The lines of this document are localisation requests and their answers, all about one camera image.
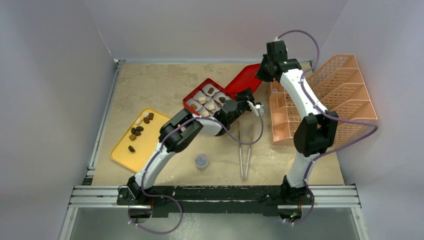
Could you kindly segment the red box lid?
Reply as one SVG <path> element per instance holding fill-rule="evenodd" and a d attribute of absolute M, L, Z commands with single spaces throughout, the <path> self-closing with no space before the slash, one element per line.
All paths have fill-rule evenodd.
<path fill-rule="evenodd" d="M 251 88 L 252 93 L 254 93 L 258 87 L 261 85 L 262 81 L 256 78 L 256 73 L 259 70 L 260 64 L 250 64 L 245 66 L 230 83 L 225 87 L 225 89 L 235 95 L 239 92 Z"/>

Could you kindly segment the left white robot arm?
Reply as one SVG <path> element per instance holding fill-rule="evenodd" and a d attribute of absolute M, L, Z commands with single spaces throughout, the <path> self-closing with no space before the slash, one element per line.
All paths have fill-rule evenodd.
<path fill-rule="evenodd" d="M 156 148 L 144 165 L 126 184 L 129 197 L 138 205 L 149 199 L 148 189 L 152 188 L 159 173 L 177 153 L 184 151 L 199 134 L 220 137 L 227 133 L 233 124 L 246 111 L 261 117 L 263 104 L 255 102 L 252 89 L 247 88 L 236 94 L 236 100 L 226 100 L 213 116 L 205 117 L 180 110 L 159 130 Z"/>

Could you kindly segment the red compartment box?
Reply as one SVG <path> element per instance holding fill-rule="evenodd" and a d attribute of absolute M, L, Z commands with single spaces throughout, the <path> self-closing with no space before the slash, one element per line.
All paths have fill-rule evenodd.
<path fill-rule="evenodd" d="M 212 117 L 229 99 L 236 98 L 218 83 L 207 78 L 182 100 L 182 104 L 195 115 Z"/>

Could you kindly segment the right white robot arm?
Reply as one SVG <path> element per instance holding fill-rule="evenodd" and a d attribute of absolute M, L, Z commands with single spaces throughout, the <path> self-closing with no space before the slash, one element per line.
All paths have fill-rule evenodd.
<path fill-rule="evenodd" d="M 297 151 L 292 167 L 284 176 L 280 196 L 288 204 L 308 193 L 308 177 L 316 159 L 334 144 L 338 114 L 328 111 L 309 87 L 305 71 L 295 58 L 288 58 L 282 40 L 268 42 L 256 73 L 263 82 L 278 82 L 288 93 L 300 117 L 293 143 Z"/>

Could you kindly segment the metal tweezers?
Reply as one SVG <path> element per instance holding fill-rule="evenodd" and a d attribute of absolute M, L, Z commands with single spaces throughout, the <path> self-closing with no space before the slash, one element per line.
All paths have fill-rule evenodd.
<path fill-rule="evenodd" d="M 240 142 L 246 141 L 250 143 L 253 141 L 254 124 L 252 120 L 240 121 L 238 125 L 238 140 Z M 244 182 L 248 179 L 250 159 L 251 159 L 251 145 L 239 144 L 239 165 L 240 165 L 240 177 Z"/>

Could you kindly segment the dark brown square chocolate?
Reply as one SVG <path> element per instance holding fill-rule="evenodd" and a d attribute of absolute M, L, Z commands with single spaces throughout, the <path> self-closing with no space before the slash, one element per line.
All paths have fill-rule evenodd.
<path fill-rule="evenodd" d="M 209 89 L 208 89 L 208 91 L 207 91 L 207 93 L 209 94 L 209 95 L 211 95 L 213 92 L 214 92 L 214 88 L 213 87 L 210 87 Z"/>

